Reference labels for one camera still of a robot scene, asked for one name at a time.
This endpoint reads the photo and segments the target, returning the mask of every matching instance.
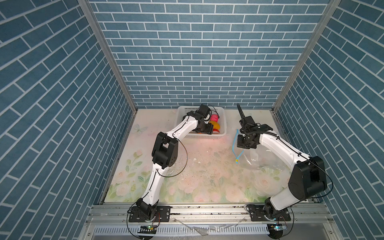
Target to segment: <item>yellow object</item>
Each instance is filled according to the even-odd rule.
[[[219,125],[217,122],[215,122],[215,121],[209,121],[209,123],[212,123],[212,125],[214,126],[214,129],[217,129],[217,130],[220,129],[220,125]]]

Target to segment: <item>aluminum frame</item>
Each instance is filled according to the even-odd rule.
[[[79,239],[92,239],[96,226],[126,225],[127,210],[131,205],[132,203],[93,205]],[[185,224],[237,224],[243,218],[245,219],[239,224],[240,226],[255,223],[276,223],[274,221],[252,222],[249,213],[245,209],[247,203],[160,203],[159,205],[171,206],[170,222],[162,222],[162,225],[174,225],[177,220]],[[298,203],[292,206],[291,209],[295,217],[293,218],[291,214],[291,221],[287,223],[293,221],[295,223],[322,223],[324,231],[327,231],[330,240],[342,239],[325,203]],[[138,224],[142,223],[128,223],[130,226]]]
[[[328,5],[325,7],[323,15],[321,16],[318,24],[316,24],[316,27],[313,30],[313,33],[309,38],[304,48],[304,51],[302,52],[299,59],[297,60],[296,65],[293,67],[292,72],[288,77],[288,80],[285,83],[283,89],[281,90],[281,93],[277,97],[276,102],[273,104],[272,110],[274,112],[277,112],[277,110],[280,108],[281,104],[283,103],[285,96],[288,94],[289,89],[292,87],[293,83],[295,82],[297,76],[299,75],[301,69],[303,68],[305,62],[307,61],[309,55],[311,54],[312,49],[315,47],[317,41],[319,40],[321,34],[323,33],[325,27],[327,26],[329,20],[331,19],[340,1],[341,0],[330,0]]]
[[[102,194],[101,194],[101,196],[100,196],[100,198],[98,200],[98,203],[100,203],[100,204],[104,203],[104,199],[107,196],[107,192],[108,192],[109,186],[111,185],[111,181],[112,181],[112,178],[113,178],[113,176],[115,174],[115,171],[116,171],[116,168],[118,166],[119,160],[121,158],[121,154],[122,154],[122,152],[124,150],[124,147],[125,147],[125,144],[126,144],[126,142],[128,140],[128,136],[129,136],[129,133],[130,133],[130,131],[132,129],[133,122],[135,120],[136,114],[137,114],[137,112],[133,113],[132,116],[131,116],[131,119],[129,120],[129,125],[128,125],[125,133],[124,133],[124,138],[123,138],[123,140],[122,140],[122,142],[120,144],[119,151],[118,151],[118,153],[116,155],[116,158],[115,158],[115,160],[113,162],[111,171],[109,172],[109,175],[108,175],[108,178],[107,178],[107,181],[105,182],[105,186],[103,188],[103,192],[102,192]]]
[[[92,10],[91,4],[88,0],[78,0],[81,10],[84,12],[85,18],[88,20],[89,25],[99,43],[101,50],[103,51],[105,58],[107,59],[109,66],[112,69],[113,74],[116,77],[117,82],[119,83],[122,92],[124,93],[125,98],[128,101],[128,104],[132,108],[133,112],[137,112],[137,107],[133,101],[131,94],[129,93],[127,84],[125,84],[124,78],[120,72],[120,69],[115,61],[115,58],[112,55],[111,49],[108,46],[107,40],[104,37],[104,34],[100,28],[99,23],[97,22],[96,16]]]

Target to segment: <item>metal rail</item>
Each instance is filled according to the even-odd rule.
[[[86,225],[125,225],[127,210],[132,203],[93,205],[86,220]],[[245,203],[228,204],[159,204],[171,206],[170,222],[176,220],[185,224],[234,224],[241,219],[241,224],[255,223],[251,221],[245,209]],[[333,223],[331,214],[324,203],[298,203],[292,206],[295,223]],[[264,221],[257,223],[275,223]]]

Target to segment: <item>metal vent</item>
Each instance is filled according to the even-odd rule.
[[[189,225],[190,227],[200,227],[208,229],[209,226],[214,225],[206,225],[206,224],[193,224]],[[131,225],[129,229],[135,235],[137,235],[137,230],[140,225]],[[130,235],[126,226],[113,226],[113,225],[98,225],[95,227],[94,235]],[[236,227],[217,227],[216,230],[209,230],[209,235],[234,235],[234,234],[242,234],[242,235],[253,235],[253,234],[269,234],[266,224],[244,224],[238,225]],[[191,230],[183,225],[179,224],[167,224],[158,228],[156,236],[158,237],[169,237],[169,236],[199,236],[195,230]]]

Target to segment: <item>black cable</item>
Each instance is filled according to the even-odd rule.
[[[219,116],[219,114],[218,114],[218,112],[217,112],[217,110],[216,110],[215,106],[214,106],[214,105],[212,105],[212,104],[209,104],[209,103],[206,103],[206,104],[207,104],[207,106],[208,106],[208,105],[212,106],[212,107],[214,108],[214,111],[215,111],[215,112],[216,112],[216,114],[217,114],[217,118],[220,118],[220,116]]]
[[[323,169],[321,169],[319,166],[317,166],[320,170],[322,170],[324,173],[325,173],[325,175],[327,175],[327,177],[329,178],[329,180],[331,181],[331,183],[332,183],[332,187],[331,187],[331,189],[329,190],[329,192],[327,192],[326,194],[324,194],[324,195],[322,195],[322,196],[319,196],[319,197],[310,197],[310,198],[312,198],[312,199],[318,199],[318,198],[322,198],[322,197],[325,197],[325,196],[327,196],[328,194],[330,194],[331,192],[332,192],[332,190],[333,190],[333,186],[334,186],[334,184],[333,184],[333,181],[332,181],[332,178],[328,175],[328,173],[326,173]]]
[[[292,211],[292,217],[293,217],[293,218],[292,218],[292,227],[291,227],[291,230],[289,230],[289,232],[288,232],[287,234],[281,236],[280,238],[285,237],[285,236],[287,236],[288,234],[290,234],[291,231],[292,231],[292,229],[293,229],[293,224],[295,223],[295,215],[293,214],[292,207],[291,207],[291,211]]]
[[[134,234],[131,232],[131,230],[129,229],[129,227],[128,227],[128,215],[131,214],[131,209],[132,209],[133,205],[136,204],[136,203],[137,203],[137,201],[134,202],[134,203],[130,206],[129,210],[127,211],[127,221],[126,221],[126,224],[127,224],[127,229],[128,229],[129,233],[130,233],[132,236],[134,236],[135,238],[138,238],[138,239],[143,240],[144,237],[143,237],[143,238],[140,238],[139,236],[134,235]]]
[[[185,167],[187,166],[187,163],[188,163],[188,152],[187,152],[187,149],[185,148],[184,144],[183,144],[179,139],[177,139],[177,140],[181,143],[181,145],[183,145],[183,147],[184,147],[184,149],[185,149],[185,152],[186,152],[186,154],[187,154],[187,160],[186,160],[186,162],[185,162],[185,165],[184,165],[183,169],[182,169],[178,174],[173,175],[173,176],[163,176],[163,175],[161,175],[161,174],[159,173],[159,170],[157,169],[157,173],[158,173],[160,176],[162,176],[162,177],[176,177],[177,175],[179,175],[180,173],[182,173],[182,172],[184,171]]]
[[[175,132],[177,132],[178,130],[180,130],[182,127],[184,127],[184,125],[188,122],[188,119],[189,119],[189,115],[188,115],[188,118],[187,118],[187,120],[185,121],[185,123],[181,126],[181,127],[179,127],[179,129],[177,129],[176,131],[174,131],[173,133],[172,133],[172,137],[175,137],[175,136],[173,136],[173,134],[175,134]]]

